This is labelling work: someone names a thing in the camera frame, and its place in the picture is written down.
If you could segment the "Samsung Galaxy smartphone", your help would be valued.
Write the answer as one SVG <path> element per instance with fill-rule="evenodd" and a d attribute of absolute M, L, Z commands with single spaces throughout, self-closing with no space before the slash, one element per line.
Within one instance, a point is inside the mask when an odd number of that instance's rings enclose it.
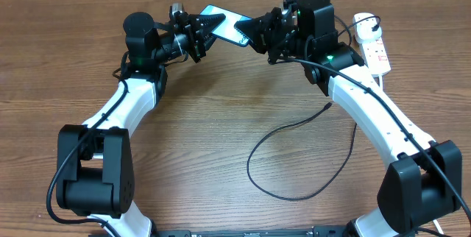
<path fill-rule="evenodd" d="M 220 25 L 217 26 L 217 28 L 212 31 L 212 34 L 219 39 L 225 40 L 240 47 L 246 47 L 249 45 L 249 39 L 235 28 L 235 24 L 238 21 L 248 21 L 250 20 L 249 17 L 223 9 L 221 7 L 217 7 L 212 4 L 209 4 L 207 7 L 205 7 L 200 14 L 224 14 L 225 19 L 220 23 Z"/>

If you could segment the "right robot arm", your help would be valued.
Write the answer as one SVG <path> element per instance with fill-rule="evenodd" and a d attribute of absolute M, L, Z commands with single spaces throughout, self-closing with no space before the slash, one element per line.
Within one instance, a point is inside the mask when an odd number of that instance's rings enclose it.
<path fill-rule="evenodd" d="M 412 236 L 449 213 L 470 212 L 459 148 L 435 141 L 383 92 L 362 56 L 339 40 L 330 0 L 283 0 L 235 28 L 270 64 L 301 64 L 308 81 L 349 113 L 380 154 L 386 174 L 378 206 L 349 222 L 345 236 Z"/>

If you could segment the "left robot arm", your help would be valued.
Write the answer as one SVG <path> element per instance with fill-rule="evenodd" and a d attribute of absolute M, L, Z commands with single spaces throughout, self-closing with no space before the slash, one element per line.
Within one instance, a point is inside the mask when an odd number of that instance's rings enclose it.
<path fill-rule="evenodd" d="M 165 93 L 167 66 L 188 58 L 198 63 L 225 19 L 223 13 L 189 14 L 178 3 L 164 24 L 145 12 L 124 19 L 127 51 L 113 72 L 116 92 L 93 117 L 58 133 L 57 171 L 46 193 L 53 220 L 97 223 L 109 236 L 156 236 L 155 223 L 133 200 L 130 138 Z"/>

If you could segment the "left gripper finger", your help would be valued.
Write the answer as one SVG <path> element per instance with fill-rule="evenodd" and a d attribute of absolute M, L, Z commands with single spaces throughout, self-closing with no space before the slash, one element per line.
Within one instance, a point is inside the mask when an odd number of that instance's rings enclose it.
<path fill-rule="evenodd" d="M 202 39 L 202 46 L 205 51 L 208 51 L 213 43 L 216 41 L 217 37 L 213 34 L 207 34 Z"/>
<path fill-rule="evenodd" d="M 194 15 L 190 14 L 188 19 L 194 34 L 197 37 L 205 38 L 212 33 L 224 20 L 226 16 L 223 13 L 212 15 Z"/>

